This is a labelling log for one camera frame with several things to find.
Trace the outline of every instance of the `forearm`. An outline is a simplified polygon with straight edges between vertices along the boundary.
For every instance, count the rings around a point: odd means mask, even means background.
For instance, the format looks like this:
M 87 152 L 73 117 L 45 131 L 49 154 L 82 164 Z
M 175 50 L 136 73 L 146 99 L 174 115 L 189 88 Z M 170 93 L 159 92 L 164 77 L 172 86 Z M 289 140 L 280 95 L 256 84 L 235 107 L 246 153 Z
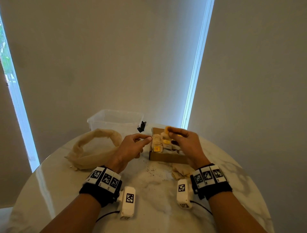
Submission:
M 219 233 L 266 233 L 232 192 L 214 195 L 209 204 Z
M 89 194 L 79 194 L 41 233 L 90 233 L 101 205 Z

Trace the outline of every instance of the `hand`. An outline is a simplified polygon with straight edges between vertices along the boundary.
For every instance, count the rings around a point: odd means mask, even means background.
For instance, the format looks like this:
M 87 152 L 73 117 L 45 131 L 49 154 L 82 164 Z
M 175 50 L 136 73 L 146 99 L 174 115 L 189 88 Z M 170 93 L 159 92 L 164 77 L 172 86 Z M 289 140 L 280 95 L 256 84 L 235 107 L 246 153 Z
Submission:
M 180 149 L 187 156 L 189 165 L 193 169 L 210 164 L 201 148 L 198 135 L 181 128 L 168 127 L 169 137 L 179 143 Z
M 106 162 L 105 166 L 117 174 L 122 172 L 128 162 L 140 157 L 143 147 L 151 141 L 152 137 L 145 134 L 136 133 L 126 136 L 116 153 Z

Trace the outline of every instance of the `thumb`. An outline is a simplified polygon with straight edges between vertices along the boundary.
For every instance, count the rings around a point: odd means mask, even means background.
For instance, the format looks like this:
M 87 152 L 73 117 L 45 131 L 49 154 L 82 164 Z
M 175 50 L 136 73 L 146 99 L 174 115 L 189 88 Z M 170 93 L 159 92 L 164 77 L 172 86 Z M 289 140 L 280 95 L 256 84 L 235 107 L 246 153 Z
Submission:
M 153 139 L 152 137 L 147 137 L 143 139 L 142 141 L 136 142 L 136 144 L 143 148 L 144 146 L 149 144 L 152 141 L 152 139 Z
M 171 139 L 174 139 L 175 141 L 177 141 L 178 143 L 182 142 L 183 137 L 178 136 L 175 133 L 169 132 L 169 137 Z

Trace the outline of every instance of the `finger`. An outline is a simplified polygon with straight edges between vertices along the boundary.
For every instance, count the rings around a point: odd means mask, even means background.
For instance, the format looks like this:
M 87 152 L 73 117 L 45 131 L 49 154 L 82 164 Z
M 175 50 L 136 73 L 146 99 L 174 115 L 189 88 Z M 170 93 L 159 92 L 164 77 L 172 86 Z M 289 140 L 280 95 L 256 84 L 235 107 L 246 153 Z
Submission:
M 184 139 L 183 137 L 180 137 L 179 135 L 169 132 L 169 137 L 171 139 L 174 139 L 175 141 L 177 141 L 179 144 L 182 142 L 182 140 Z
M 185 137 L 189 135 L 189 131 L 183 128 L 168 127 L 168 131 L 175 133 L 175 134 L 181 134 L 182 136 L 185 136 Z
M 141 148 L 143 148 L 144 146 L 146 146 L 147 144 L 149 144 L 151 141 L 152 141 L 152 137 L 151 136 L 148 136 L 147 138 L 145 138 L 143 141 L 139 141 L 139 142 L 136 142 L 136 144 L 138 146 L 140 146 Z
M 138 138 L 145 139 L 148 137 L 150 137 L 150 135 L 141 134 L 141 133 L 132 134 L 133 140 L 138 139 Z

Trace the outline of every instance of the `left hand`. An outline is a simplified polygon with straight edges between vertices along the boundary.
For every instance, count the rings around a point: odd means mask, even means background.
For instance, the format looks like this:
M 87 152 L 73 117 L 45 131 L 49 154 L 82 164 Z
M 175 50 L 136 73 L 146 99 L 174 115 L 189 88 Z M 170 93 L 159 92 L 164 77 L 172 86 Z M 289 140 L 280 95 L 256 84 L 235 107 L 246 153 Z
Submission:
M 140 157 L 143 147 L 151 141 L 152 137 L 145 134 L 136 133 L 126 136 L 116 153 L 106 162 L 105 166 L 119 174 L 126 168 L 128 162 Z

